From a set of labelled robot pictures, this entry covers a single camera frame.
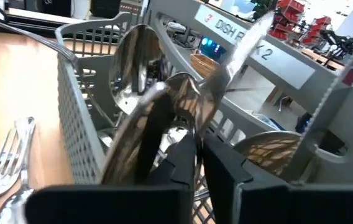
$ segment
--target gray plastic basket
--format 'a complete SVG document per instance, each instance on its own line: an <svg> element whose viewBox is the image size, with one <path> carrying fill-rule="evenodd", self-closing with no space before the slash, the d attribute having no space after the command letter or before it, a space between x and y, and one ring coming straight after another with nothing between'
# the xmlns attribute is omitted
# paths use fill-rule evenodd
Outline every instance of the gray plastic basket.
<svg viewBox="0 0 353 224"><path fill-rule="evenodd" d="M107 77L110 69L109 62L112 60L111 53L117 47L120 37L135 24L150 24L151 13L147 14L149 15L147 17L137 17L135 14L122 12L110 20L64 25L59 27L55 34L60 44L66 45L80 57L78 63L85 70L86 82L91 82L98 77ZM160 38L164 44L169 45L170 40L164 40L168 37L160 35ZM174 65L186 63L184 60L178 61L180 58L178 53L175 53L175 46L166 46L166 51L171 63L171 72L186 71L183 69L186 65L179 66L180 68L174 67ZM84 96L85 89L80 84L80 78L76 76L71 64L61 55L58 55L58 92L60 123L74 182L94 184L99 171L104 166L105 158L95 128L101 120L90 113L92 108L89 100ZM272 128L225 98L211 123L210 130L225 142L235 144L244 138L242 137L244 134L251 136L271 131ZM207 187L203 172L199 184L201 189ZM193 222L214 223L209 198L195 202L193 208Z"/></svg>

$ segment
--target dish rack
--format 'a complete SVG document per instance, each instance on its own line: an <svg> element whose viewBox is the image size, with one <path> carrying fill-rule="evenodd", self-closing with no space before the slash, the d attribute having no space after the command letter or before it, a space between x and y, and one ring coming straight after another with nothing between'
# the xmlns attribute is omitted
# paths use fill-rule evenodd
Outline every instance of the dish rack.
<svg viewBox="0 0 353 224"><path fill-rule="evenodd" d="M108 71L111 68L112 55L117 48L117 43L124 33L131 26L136 24L150 24L151 13L143 17L136 14L122 12L110 20L86 21L78 24L67 24L55 31L58 43L67 46L77 56L78 63L85 71L85 81L92 88L102 109L108 116L117 120L115 105L109 105ZM170 61L170 73L185 72L180 65L173 62L172 53L166 51ZM86 96L85 87L82 85L79 76L75 73L71 63L58 54L58 110L60 125L65 140L65 148L68 153L73 180L76 184L95 184L104 167L105 150L103 149L97 135L97 131L106 126L99 114L92 107L89 98ZM256 125L262 128L247 127L247 119L242 116L251 116L244 112L234 103L224 98L217 111L214 120L211 122L210 131L217 135L224 142L235 144L242 140L242 136L261 133L264 130L273 130L272 127L262 123ZM199 178L199 187L207 187L204 173ZM193 205L193 218L195 223L213 223L214 215L209 198L195 202Z"/></svg>

